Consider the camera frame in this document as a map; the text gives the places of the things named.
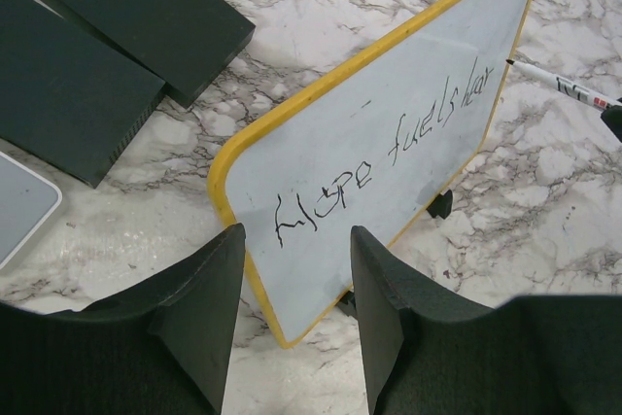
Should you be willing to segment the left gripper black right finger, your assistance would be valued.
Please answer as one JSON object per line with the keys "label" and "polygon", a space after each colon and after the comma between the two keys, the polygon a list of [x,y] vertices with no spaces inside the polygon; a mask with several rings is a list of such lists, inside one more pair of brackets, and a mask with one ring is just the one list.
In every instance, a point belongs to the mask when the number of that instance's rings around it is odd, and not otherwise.
{"label": "left gripper black right finger", "polygon": [[617,414],[621,298],[518,295],[491,308],[351,231],[373,414]]}

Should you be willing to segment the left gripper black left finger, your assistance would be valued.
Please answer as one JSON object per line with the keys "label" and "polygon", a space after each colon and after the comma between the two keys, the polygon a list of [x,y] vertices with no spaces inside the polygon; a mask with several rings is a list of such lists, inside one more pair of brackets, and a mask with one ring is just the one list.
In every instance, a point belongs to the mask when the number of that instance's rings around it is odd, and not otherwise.
{"label": "left gripper black left finger", "polygon": [[5,414],[218,414],[239,306],[245,230],[82,311],[1,307]]}

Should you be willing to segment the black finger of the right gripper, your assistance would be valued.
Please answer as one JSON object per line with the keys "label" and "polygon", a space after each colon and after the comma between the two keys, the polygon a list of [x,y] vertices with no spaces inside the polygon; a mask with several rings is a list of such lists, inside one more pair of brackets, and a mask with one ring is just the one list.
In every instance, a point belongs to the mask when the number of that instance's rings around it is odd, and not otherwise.
{"label": "black finger of the right gripper", "polygon": [[601,113],[601,120],[614,134],[619,142],[622,142],[622,106],[615,105]]}

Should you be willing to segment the black marker pen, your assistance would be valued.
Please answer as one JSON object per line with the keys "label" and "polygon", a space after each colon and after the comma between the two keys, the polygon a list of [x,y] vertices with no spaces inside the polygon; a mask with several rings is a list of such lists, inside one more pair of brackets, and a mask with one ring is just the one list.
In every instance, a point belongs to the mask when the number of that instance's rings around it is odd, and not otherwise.
{"label": "black marker pen", "polygon": [[568,78],[560,75],[545,71],[533,64],[528,64],[513,59],[506,61],[511,67],[519,71],[521,74],[528,78],[537,80],[549,87],[555,88],[562,94],[571,97],[583,104],[594,107],[600,111],[605,111],[613,107],[619,107],[621,102],[619,100],[610,98],[595,91],[589,87],[582,86],[577,82],[574,82]]}

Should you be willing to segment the yellow framed whiteboard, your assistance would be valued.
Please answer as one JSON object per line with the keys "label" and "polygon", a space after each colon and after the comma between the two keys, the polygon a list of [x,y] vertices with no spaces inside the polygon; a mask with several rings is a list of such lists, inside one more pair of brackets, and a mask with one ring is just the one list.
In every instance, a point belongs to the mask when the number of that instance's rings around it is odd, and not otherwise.
{"label": "yellow framed whiteboard", "polygon": [[281,347],[351,288],[353,226],[393,243],[476,156],[531,2],[439,0],[217,154],[207,190]]}

